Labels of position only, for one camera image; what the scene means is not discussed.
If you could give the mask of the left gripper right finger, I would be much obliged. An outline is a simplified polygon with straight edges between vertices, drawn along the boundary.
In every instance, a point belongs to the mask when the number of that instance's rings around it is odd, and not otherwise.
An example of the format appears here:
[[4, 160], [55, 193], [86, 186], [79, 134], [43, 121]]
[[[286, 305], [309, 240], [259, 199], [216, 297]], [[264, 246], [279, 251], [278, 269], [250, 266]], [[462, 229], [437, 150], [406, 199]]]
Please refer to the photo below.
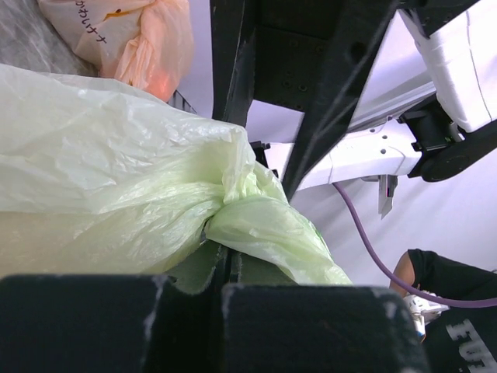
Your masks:
[[378, 287], [252, 281], [228, 252], [222, 372], [428, 372], [407, 306]]

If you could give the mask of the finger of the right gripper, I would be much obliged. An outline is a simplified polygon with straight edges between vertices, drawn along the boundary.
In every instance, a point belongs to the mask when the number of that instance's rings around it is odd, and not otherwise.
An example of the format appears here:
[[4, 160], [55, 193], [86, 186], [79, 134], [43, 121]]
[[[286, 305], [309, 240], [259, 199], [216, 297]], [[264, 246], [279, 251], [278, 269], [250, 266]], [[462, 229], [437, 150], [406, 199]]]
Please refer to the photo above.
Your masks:
[[242, 127], [254, 96], [256, 10], [256, 1], [210, 1], [212, 117]]
[[292, 198], [303, 178], [345, 136], [398, 1], [344, 1], [315, 93], [287, 160], [282, 185]]

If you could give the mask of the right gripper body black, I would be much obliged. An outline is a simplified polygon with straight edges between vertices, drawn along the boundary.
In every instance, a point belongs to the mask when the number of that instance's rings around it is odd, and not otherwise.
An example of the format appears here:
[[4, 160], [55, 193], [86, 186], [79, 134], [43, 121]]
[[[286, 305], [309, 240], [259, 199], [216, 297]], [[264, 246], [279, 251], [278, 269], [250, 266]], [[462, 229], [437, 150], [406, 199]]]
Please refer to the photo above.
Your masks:
[[254, 1], [254, 99], [304, 112], [328, 68], [349, 70], [340, 37], [348, 1]]

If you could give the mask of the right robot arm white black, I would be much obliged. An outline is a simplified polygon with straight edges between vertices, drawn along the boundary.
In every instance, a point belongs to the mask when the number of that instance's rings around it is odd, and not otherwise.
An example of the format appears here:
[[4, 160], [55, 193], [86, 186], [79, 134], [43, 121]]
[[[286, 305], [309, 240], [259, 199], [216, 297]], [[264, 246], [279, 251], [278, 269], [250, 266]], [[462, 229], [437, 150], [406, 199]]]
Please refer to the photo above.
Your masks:
[[[357, 113], [392, 18], [429, 81]], [[303, 113], [289, 144], [253, 142], [256, 175], [285, 197], [377, 177], [447, 180], [496, 147], [494, 1], [212, 1], [213, 116], [245, 125], [256, 100]]]

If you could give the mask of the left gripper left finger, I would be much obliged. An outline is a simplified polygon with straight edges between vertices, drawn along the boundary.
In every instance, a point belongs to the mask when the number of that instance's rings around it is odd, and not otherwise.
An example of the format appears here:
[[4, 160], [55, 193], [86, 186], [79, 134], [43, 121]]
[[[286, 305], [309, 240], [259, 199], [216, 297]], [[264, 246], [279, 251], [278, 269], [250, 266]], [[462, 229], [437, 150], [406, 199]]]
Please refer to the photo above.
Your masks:
[[156, 275], [1, 281], [3, 372], [213, 372], [228, 249], [205, 242]]

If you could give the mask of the light green plastic bag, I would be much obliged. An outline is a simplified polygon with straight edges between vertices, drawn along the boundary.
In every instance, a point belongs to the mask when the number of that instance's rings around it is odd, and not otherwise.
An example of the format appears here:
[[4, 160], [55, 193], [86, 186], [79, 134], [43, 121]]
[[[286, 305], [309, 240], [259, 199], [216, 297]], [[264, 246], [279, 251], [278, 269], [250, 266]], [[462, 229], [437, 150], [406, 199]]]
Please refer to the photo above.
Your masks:
[[111, 79], [1, 67], [1, 274], [160, 274], [209, 239], [348, 284], [246, 130]]

